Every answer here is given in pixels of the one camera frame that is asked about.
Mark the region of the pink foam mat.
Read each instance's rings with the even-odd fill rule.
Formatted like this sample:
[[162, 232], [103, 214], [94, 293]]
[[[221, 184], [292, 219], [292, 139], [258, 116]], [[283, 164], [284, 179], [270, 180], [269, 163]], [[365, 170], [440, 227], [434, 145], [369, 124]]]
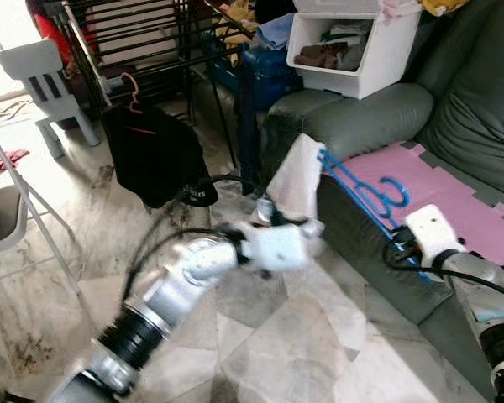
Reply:
[[504, 202], [480, 201], [477, 189], [443, 166], [430, 165], [421, 145], [391, 144], [341, 162], [335, 173], [370, 204], [380, 227], [391, 230], [424, 205], [437, 205], [467, 249], [504, 264]]

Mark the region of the grey folding chair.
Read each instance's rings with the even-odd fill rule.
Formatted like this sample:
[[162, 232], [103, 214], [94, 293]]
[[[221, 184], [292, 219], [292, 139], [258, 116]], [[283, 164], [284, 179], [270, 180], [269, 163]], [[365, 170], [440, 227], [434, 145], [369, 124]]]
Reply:
[[[5, 150], [3, 150], [2, 146], [0, 146], [0, 157], [5, 158]], [[56, 261], [63, 270], [68, 284], [79, 295], [80, 288], [76, 284], [75, 276], [71, 273], [71, 268], [69, 268], [64, 254], [61, 253], [60, 247], [57, 246], [42, 217], [45, 215], [52, 216], [68, 232], [71, 241], [76, 239], [74, 229], [25, 180], [22, 174], [18, 172], [18, 168], [13, 168], [13, 165], [8, 164], [6, 172], [9, 173], [13, 184], [0, 188], [0, 253], [21, 242], [21, 239], [25, 237], [27, 222], [33, 219], [51, 249], [51, 257], [45, 259], [45, 261]]]

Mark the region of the pink hanger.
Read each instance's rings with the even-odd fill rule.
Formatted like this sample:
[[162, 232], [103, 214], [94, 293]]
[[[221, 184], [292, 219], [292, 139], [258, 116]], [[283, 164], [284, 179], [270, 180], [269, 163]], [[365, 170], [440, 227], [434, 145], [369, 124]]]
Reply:
[[156, 137], [157, 118], [161, 115], [161, 110], [150, 105], [141, 105], [139, 96], [139, 85], [132, 74], [125, 72], [121, 75], [123, 80], [129, 82], [133, 91], [130, 93], [130, 100], [126, 105], [126, 112], [123, 114], [122, 126], [118, 127], [119, 137], [128, 137], [132, 133], [137, 133], [144, 137]]

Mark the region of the light blue folded towel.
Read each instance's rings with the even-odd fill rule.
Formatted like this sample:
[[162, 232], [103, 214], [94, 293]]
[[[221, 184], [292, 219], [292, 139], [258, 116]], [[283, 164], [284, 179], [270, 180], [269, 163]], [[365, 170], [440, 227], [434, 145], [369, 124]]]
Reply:
[[256, 38], [266, 49], [286, 49], [291, 38], [294, 16], [294, 13], [286, 13], [272, 19], [270, 22], [259, 24], [255, 30]]

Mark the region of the white garment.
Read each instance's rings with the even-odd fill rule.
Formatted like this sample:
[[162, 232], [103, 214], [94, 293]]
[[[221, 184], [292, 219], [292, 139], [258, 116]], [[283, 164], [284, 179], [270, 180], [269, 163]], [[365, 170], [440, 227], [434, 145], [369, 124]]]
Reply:
[[286, 218], [306, 220], [301, 225], [317, 237], [324, 225], [318, 220], [317, 190], [322, 176], [318, 157], [325, 150], [323, 143], [301, 133], [287, 151], [279, 169], [266, 187], [266, 195]]

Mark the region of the red garment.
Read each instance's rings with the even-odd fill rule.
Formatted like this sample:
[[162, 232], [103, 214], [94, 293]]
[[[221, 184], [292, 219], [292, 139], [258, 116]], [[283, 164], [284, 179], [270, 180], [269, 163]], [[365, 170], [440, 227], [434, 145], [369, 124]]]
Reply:
[[45, 4], [51, 3], [52, 0], [24, 0], [29, 12], [30, 18], [33, 20], [34, 26], [37, 28], [42, 39], [49, 39], [57, 45], [59, 49], [60, 60], [64, 64], [64, 72], [67, 78], [72, 78], [79, 72], [78, 65], [74, 61], [71, 49], [64, 35], [60, 32], [45, 10]]

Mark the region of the white kids chair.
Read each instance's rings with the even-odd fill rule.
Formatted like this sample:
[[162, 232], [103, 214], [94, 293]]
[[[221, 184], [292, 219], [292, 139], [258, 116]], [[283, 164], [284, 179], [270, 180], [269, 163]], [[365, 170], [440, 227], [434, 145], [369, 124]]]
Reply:
[[59, 135], [51, 127], [52, 123], [61, 120], [74, 118], [87, 145], [101, 144], [101, 139], [94, 132], [93, 123], [81, 110], [74, 93], [66, 85], [59, 47], [52, 39], [40, 39], [13, 49], [0, 50], [0, 65], [10, 78], [21, 81], [34, 105], [40, 110], [34, 126], [42, 134], [54, 159], [65, 154]]

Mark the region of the grey-green sofa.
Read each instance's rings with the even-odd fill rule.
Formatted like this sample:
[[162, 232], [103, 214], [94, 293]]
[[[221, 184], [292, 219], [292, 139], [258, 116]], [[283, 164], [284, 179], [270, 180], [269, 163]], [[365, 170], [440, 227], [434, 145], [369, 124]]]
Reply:
[[[347, 166], [390, 144], [416, 150], [504, 222], [504, 0], [470, 0], [436, 19], [405, 80], [383, 91], [362, 100], [314, 89], [283, 97], [264, 124], [260, 183], [275, 176], [302, 133]], [[480, 403], [491, 403], [491, 366], [450, 285], [387, 268], [386, 234], [332, 177], [318, 184], [317, 199], [329, 248], [417, 326]]]

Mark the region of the white storage bin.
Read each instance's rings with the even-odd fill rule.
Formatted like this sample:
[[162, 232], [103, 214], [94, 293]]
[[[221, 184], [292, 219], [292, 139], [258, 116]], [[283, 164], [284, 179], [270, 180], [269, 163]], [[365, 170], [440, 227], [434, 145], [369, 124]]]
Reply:
[[[291, 22], [287, 64], [302, 77], [302, 84], [317, 91], [336, 92], [363, 99], [397, 83], [405, 72], [416, 37], [418, 0], [293, 0], [297, 12]], [[302, 47], [317, 44], [335, 24], [370, 22], [360, 63], [344, 71], [298, 65]]]

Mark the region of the blue plastic hanger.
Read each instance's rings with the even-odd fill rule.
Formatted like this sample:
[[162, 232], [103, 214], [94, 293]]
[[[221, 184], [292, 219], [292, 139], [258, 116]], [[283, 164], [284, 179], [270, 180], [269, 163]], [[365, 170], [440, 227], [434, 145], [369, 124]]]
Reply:
[[[390, 249], [390, 238], [401, 227], [394, 218], [395, 210], [410, 205], [410, 196], [405, 186], [395, 178], [380, 177], [378, 183], [387, 191], [394, 189], [397, 197], [391, 193], [376, 188], [374, 184], [367, 183], [353, 174], [343, 161], [336, 159], [327, 149], [321, 151], [318, 161], [322, 164], [323, 172], [333, 178], [349, 199], [371, 220], [386, 240], [386, 247]], [[425, 269], [410, 268], [410, 266], [398, 266], [402, 269], [415, 269], [423, 272], [421, 277], [425, 280], [439, 280], [439, 277], [426, 273]]]

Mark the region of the black metal drying rack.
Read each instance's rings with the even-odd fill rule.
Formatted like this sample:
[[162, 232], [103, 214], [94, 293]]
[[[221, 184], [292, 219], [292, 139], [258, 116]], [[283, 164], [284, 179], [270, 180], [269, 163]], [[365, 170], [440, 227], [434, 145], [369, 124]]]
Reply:
[[193, 87], [205, 81], [220, 88], [209, 62], [241, 56], [244, 45], [226, 39], [252, 38], [213, 0], [52, 0], [45, 10], [69, 44], [95, 118], [129, 103], [133, 88], [121, 77], [128, 72], [141, 102], [184, 97], [182, 117], [194, 122]]

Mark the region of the pink cloth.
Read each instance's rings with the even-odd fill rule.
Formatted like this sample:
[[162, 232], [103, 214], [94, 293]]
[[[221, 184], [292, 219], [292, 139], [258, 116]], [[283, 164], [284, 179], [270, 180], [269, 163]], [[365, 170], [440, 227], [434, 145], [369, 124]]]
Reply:
[[29, 156], [30, 151], [26, 149], [16, 149], [14, 151], [6, 151], [5, 158], [0, 157], [0, 173], [7, 171], [8, 164], [13, 165], [13, 168], [17, 168], [18, 162]]

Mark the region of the black garment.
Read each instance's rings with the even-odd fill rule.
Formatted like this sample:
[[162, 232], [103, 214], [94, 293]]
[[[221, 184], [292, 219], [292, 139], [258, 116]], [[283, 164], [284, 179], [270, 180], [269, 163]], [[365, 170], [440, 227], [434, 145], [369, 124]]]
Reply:
[[190, 126], [161, 110], [156, 137], [137, 133], [119, 137], [125, 112], [125, 105], [113, 105], [101, 116], [115, 176], [122, 188], [152, 210], [175, 198], [191, 207], [210, 207], [218, 202], [214, 185], [201, 185], [210, 174], [201, 143]]

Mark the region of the brown folded garment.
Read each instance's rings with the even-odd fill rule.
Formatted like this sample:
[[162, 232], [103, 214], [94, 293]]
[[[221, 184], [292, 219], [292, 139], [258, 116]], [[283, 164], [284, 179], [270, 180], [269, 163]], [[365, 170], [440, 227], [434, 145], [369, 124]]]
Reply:
[[345, 42], [303, 46], [294, 57], [294, 64], [310, 66], [310, 68], [337, 70], [339, 61], [347, 53], [348, 47], [349, 44]]

